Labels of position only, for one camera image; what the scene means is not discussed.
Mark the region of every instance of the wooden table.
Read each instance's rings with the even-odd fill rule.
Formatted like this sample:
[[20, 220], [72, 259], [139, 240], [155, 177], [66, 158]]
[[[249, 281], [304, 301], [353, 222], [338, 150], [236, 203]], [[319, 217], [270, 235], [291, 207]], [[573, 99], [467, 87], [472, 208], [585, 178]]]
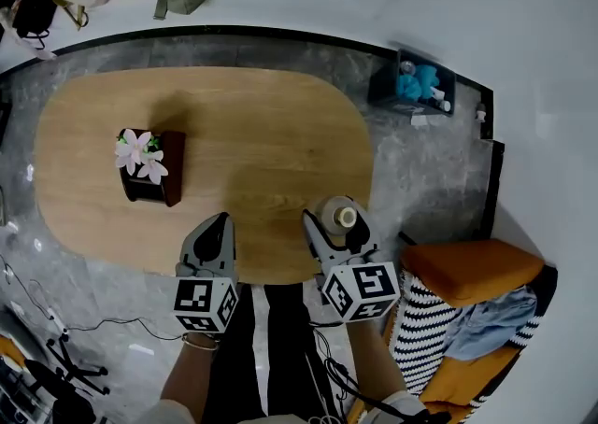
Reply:
[[[122, 128], [187, 134], [182, 200], [127, 200], [115, 168]], [[346, 194], [367, 205], [365, 123], [332, 85], [293, 72], [185, 67], [67, 82], [36, 136], [36, 197], [56, 238], [86, 257], [174, 274], [184, 238], [221, 211], [235, 222], [241, 281], [289, 284], [317, 271], [301, 211]]]

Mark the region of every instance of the white sleeve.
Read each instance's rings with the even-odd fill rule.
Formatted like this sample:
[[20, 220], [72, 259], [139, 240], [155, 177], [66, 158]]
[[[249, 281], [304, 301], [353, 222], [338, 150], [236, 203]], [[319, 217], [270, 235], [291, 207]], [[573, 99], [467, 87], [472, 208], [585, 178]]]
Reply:
[[161, 400], [135, 424], [195, 424], [189, 409], [175, 401]]
[[[416, 396], [409, 394], [406, 390], [395, 392], [382, 402], [407, 416], [415, 416], [426, 408]], [[391, 416], [375, 407], [365, 415], [360, 424], [399, 424], [401, 422], [403, 420], [400, 417]]]

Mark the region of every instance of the bracelet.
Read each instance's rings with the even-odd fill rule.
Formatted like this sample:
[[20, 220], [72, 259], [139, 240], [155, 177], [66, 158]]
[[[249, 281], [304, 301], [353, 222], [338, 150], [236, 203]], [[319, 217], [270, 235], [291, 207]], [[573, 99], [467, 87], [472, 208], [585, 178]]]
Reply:
[[185, 332], [180, 339], [182, 340], [183, 344], [190, 346], [190, 347], [194, 347], [195, 349], [201, 349], [202, 351], [216, 351], [216, 349], [218, 349], [218, 343], [214, 343], [214, 347], [205, 347], [205, 346], [199, 346], [196, 343], [192, 343], [191, 341], [189, 341], [189, 339], [187, 339], [187, 336], [189, 335], [188, 332]]

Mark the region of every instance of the black bin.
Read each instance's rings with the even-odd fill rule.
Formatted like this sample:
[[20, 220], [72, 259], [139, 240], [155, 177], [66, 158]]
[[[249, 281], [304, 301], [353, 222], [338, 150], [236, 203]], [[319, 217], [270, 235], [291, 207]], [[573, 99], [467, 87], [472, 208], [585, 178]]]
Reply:
[[[445, 100], [450, 102], [450, 110], [447, 112], [440, 108], [434, 98], [409, 100], [399, 97], [396, 94], [399, 64], [401, 61], [411, 61], [417, 65], [432, 65], [436, 67], [436, 76], [440, 83], [436, 87], [445, 93]], [[435, 115], [444, 114], [452, 116], [455, 109], [455, 80], [456, 76], [452, 70], [448, 70], [434, 61], [430, 61], [409, 50], [399, 49], [396, 54], [396, 62], [384, 65], [371, 78], [367, 101], [372, 106], [382, 106], [401, 114], [413, 115]]]

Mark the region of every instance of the gray marble floor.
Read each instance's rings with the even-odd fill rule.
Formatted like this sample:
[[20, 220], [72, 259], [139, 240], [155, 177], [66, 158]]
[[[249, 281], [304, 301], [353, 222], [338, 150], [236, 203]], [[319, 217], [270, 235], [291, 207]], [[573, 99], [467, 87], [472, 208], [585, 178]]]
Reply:
[[[478, 92], [458, 85], [455, 114], [436, 116], [420, 128], [408, 117], [371, 107], [368, 79], [383, 60], [362, 52], [289, 40], [200, 35], [139, 39], [85, 49], [53, 62], [4, 76], [0, 92], [13, 104], [0, 150], [0, 187], [7, 218], [18, 231], [0, 229], [0, 253], [33, 298], [54, 309], [70, 326], [93, 326], [101, 318], [146, 317], [161, 336], [175, 332], [167, 317], [158, 276], [144, 275], [70, 252], [51, 235], [36, 205], [33, 163], [36, 125], [50, 95], [73, 77], [96, 72], [181, 65], [251, 66], [301, 71], [323, 78], [343, 91], [363, 114], [375, 152], [369, 209], [382, 232], [388, 257], [397, 260], [396, 235], [405, 230], [419, 242], [468, 239], [479, 224], [490, 172], [491, 143], [481, 141], [474, 120]], [[33, 306], [19, 284], [0, 284], [1, 299], [24, 310], [24, 319], [42, 340], [56, 335], [54, 325]], [[321, 309], [313, 282], [304, 285], [314, 319], [332, 320]], [[267, 379], [267, 303], [254, 290], [260, 385]], [[336, 358], [352, 367], [343, 329], [326, 330]], [[128, 422], [159, 396], [180, 349], [180, 341], [160, 341], [138, 324], [105, 324], [94, 332], [72, 332], [75, 354], [105, 365], [107, 397], [94, 395], [98, 416]]]

